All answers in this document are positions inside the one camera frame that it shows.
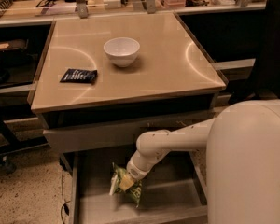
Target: bowl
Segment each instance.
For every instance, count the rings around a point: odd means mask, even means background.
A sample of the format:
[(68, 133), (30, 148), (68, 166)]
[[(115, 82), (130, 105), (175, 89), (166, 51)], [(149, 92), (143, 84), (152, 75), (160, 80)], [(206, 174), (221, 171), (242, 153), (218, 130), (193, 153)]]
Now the bowl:
[(140, 44), (129, 37), (118, 37), (104, 44), (104, 52), (110, 62), (118, 67), (127, 67), (138, 56)]

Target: cable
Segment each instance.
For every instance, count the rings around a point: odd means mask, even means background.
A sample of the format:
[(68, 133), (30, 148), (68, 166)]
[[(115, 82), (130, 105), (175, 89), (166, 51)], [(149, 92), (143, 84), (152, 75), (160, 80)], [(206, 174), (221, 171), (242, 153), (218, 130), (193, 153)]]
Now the cable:
[(58, 0), (41, 0), (35, 7), (51, 7)]
[(67, 215), (69, 215), (69, 208), (68, 208), (68, 203), (70, 203), (71, 201), (67, 201), (66, 203), (64, 203), (63, 205), (62, 205), (62, 208), (60, 209), (60, 217), (62, 218), (62, 222), (63, 222), (63, 224), (65, 224), (65, 222), (64, 222), (64, 219), (63, 219), (63, 209), (64, 209), (64, 212), (67, 214)]
[(71, 201), (66, 201), (65, 198), (64, 198), (64, 195), (63, 195), (63, 177), (64, 177), (64, 169), (62, 171), (62, 178), (61, 178), (61, 181), (62, 181), (62, 198), (64, 200), (64, 204), (62, 205), (62, 207), (60, 209), (60, 217), (62, 219), (63, 224), (65, 224), (65, 222), (63, 220), (63, 210), (67, 215), (69, 215), (69, 207), (68, 207), (67, 204), (70, 203)]

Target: beige table surface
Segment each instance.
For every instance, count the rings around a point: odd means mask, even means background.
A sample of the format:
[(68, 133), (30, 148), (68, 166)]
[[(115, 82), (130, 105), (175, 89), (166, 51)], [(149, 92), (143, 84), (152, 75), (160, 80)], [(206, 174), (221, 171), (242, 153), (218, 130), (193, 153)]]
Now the beige table surface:
[[(214, 93), (225, 88), (173, 13), (56, 21), (37, 84), (36, 113)], [(104, 43), (128, 36), (140, 45), (127, 68), (105, 56)], [(68, 68), (98, 71), (94, 85), (60, 83)]]

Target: terrazzo floor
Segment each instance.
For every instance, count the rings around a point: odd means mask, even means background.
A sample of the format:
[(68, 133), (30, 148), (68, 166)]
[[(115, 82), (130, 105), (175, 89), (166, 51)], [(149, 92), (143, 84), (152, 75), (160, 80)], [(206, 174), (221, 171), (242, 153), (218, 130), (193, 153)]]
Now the terrazzo floor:
[(0, 169), (0, 224), (63, 224), (72, 178), (59, 155), (47, 146), (8, 157), (17, 169), (8, 175)]

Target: black package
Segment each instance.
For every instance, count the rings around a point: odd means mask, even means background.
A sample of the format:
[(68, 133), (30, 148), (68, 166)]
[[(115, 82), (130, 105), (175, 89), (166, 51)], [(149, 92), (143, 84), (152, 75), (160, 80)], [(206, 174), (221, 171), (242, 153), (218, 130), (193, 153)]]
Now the black package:
[(60, 82), (93, 83), (96, 77), (97, 70), (68, 69)]

